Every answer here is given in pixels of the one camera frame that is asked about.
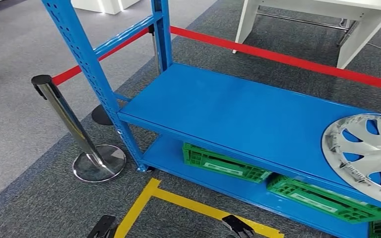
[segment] red barrier tape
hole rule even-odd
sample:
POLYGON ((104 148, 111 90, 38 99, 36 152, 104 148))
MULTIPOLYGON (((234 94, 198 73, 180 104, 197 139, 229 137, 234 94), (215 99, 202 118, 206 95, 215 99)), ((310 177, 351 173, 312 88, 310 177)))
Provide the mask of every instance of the red barrier tape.
MULTIPOLYGON (((111 49, 109 52, 105 53, 104 55, 100 56, 98 58, 99 61, 101 60, 104 60, 105 58, 107 58, 108 56, 110 56, 111 54, 113 54, 114 52, 122 49, 123 47, 129 45, 131 42, 137 40, 139 37, 145 35, 146 33, 148 33, 148 28, 145 28, 143 29, 142 31, 136 33, 135 35, 133 35, 132 37, 130 37, 129 39, 127 39, 126 41, 124 41, 122 44, 114 47, 113 49, 111 49)), ((68 79, 74 77, 75 75, 81 73, 81 68, 77 65, 71 69, 69 69, 68 71, 65 71, 55 77, 53 77, 52 81, 55 85, 59 85, 65 81, 67 81, 68 79)))
POLYGON ((197 40, 197 41, 202 41, 211 45, 229 48, 232 50, 237 50, 239 52, 243 52, 249 55, 258 56, 258 57, 273 60, 276 62, 296 66, 299 68, 308 69, 314 72, 323 73, 323 74, 336 76, 340 78, 345 78, 348 80, 352 80, 352 81, 356 81, 356 82, 360 82, 360 83, 381 88, 381 78, 369 76, 367 74, 357 73, 357 72, 346 70, 346 69, 335 68, 335 67, 323 65, 320 63, 314 63, 314 62, 310 62, 304 59, 299 59, 293 56, 287 56, 284 54, 235 43, 232 41, 224 40, 224 39, 213 37, 213 36, 208 36, 205 34, 189 31, 189 30, 182 29, 175 26, 170 26, 170 31, 173 34, 190 38, 193 40, 197 40))

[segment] gray carpet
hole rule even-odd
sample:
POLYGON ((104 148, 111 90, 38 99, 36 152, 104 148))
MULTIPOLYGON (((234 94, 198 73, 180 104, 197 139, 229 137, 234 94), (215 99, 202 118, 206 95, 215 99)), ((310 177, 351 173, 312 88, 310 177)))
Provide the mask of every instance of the gray carpet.
MULTIPOLYGON (((219 0, 189 29, 233 40, 242 2, 219 0)), ((274 9, 265 11, 277 12, 274 9)), ((278 12, 338 22, 338 19, 278 12)), ((331 29, 262 17, 257 19, 255 29, 245 43, 335 65, 338 51, 335 43, 340 36, 340 32, 331 29)), ((381 30, 372 42, 381 45, 381 30)), ((245 54, 232 55, 230 50, 188 39, 177 38, 173 49, 175 60, 182 63, 381 112, 381 89, 245 54)), ((152 64, 152 61, 147 63, 119 91, 130 97, 136 95, 155 77, 152 64)), ((381 51, 365 47, 348 68, 381 77, 381 51)), ((94 124, 90 116, 84 119, 83 125, 96 144, 115 144, 125 149, 111 127, 94 124)), ((133 127, 133 131, 142 149, 155 138, 154 133, 141 128, 133 127)), ((47 162, 49 165, 43 172, 22 177, 26 188, 8 199, 8 203, 0 209, 0 238, 85 237, 103 214, 115 215, 120 220, 151 177, 162 179, 161 187, 165 190, 277 228, 287 238, 330 237, 164 172, 138 173, 131 161, 123 175, 114 181, 96 185, 81 183, 70 171, 70 164, 80 150, 70 142, 70 139, 65 141, 67 148, 53 161, 47 162)), ((127 237, 217 238, 226 234, 227 231, 218 221, 152 199, 127 237)))
MULTIPOLYGON (((214 2, 172 0, 171 22, 187 27, 214 2)), ((96 47, 150 15, 151 2, 141 0, 117 15, 76 12, 96 47)), ((103 60, 111 86, 118 88, 153 55, 148 34, 103 60)), ((38 74, 58 75, 75 65, 40 0, 0 1, 0 192, 67 133, 46 102, 37 98, 29 79, 38 74)), ((98 105, 83 74, 62 84, 60 90, 79 119, 98 105)))

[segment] wheel cover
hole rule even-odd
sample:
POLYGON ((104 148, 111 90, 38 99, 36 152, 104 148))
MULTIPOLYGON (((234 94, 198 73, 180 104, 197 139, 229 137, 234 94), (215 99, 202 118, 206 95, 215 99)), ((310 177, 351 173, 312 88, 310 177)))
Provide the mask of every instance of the wheel cover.
POLYGON ((381 115, 359 114, 335 121, 322 136, 322 151, 343 180, 381 201, 381 115))

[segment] yellow floor tape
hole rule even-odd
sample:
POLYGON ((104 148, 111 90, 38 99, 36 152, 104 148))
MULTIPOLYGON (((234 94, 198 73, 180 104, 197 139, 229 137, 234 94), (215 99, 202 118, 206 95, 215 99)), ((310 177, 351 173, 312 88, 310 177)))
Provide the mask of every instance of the yellow floor tape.
MULTIPOLYGON (((225 212, 217 208, 207 206, 200 202, 196 202, 191 199, 176 195, 174 193, 159 189, 158 185, 160 184, 160 182, 161 182, 160 180, 157 180, 155 178, 152 178, 150 182, 148 182, 147 186, 144 188, 141 195, 136 199, 135 203, 132 205, 131 209, 122 220, 121 224, 118 226, 116 230, 115 238, 124 238, 126 236, 128 231, 132 227, 133 223, 138 218, 139 214, 144 209, 145 205, 147 204, 147 202, 152 196, 171 202, 178 206, 185 207, 192 211, 204 214, 206 216, 210 216, 220 221, 223 217, 230 215, 230 213, 228 212, 225 212)), ((284 237, 284 234, 280 234, 280 231, 277 229, 256 223, 254 221, 245 219, 243 217, 239 217, 239 216, 236 216, 236 217, 242 220, 243 222, 247 223, 249 226, 251 226, 255 230, 256 233, 260 235, 263 235, 269 238, 283 238, 284 237)))
POLYGON ((160 182, 160 180, 154 178, 152 178, 150 182, 148 182, 147 186, 145 186, 144 190, 142 190, 141 194, 136 199, 135 203, 132 205, 132 207, 127 212, 126 216, 116 229, 114 238, 124 238, 126 236, 133 223, 138 218, 139 214, 142 212, 145 205, 152 197, 154 191, 158 189, 157 187, 160 184, 160 182))

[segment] white table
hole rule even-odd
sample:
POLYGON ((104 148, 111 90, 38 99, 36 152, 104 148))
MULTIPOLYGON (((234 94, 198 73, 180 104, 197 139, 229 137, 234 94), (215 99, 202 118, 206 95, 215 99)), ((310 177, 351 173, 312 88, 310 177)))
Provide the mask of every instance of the white table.
POLYGON ((381 0, 245 0, 237 43, 243 43, 252 31, 260 5, 356 21, 340 48, 338 68, 345 68, 381 28, 381 0))
POLYGON ((71 0, 72 6, 88 11, 118 14, 139 0, 71 0))

